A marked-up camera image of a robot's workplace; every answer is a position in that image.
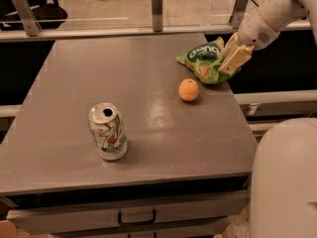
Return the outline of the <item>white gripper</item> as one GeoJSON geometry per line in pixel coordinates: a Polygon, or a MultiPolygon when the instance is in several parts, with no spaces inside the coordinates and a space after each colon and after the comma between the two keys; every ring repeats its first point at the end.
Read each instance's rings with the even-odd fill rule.
{"type": "Polygon", "coordinates": [[[308,15],[308,0],[264,0],[246,16],[221,51],[223,61],[218,71],[234,73],[252,57],[253,50],[263,50],[274,42],[290,23],[308,15]]]}

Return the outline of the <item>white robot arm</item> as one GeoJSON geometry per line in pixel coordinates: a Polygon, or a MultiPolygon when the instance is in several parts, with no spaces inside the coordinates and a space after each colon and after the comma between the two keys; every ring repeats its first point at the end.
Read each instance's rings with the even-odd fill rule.
{"type": "MultiPolygon", "coordinates": [[[[264,0],[242,21],[221,57],[229,74],[306,16],[317,29],[317,0],[264,0]]],[[[317,119],[290,119],[262,137],[254,158],[250,238],[317,238],[317,119]]]]}

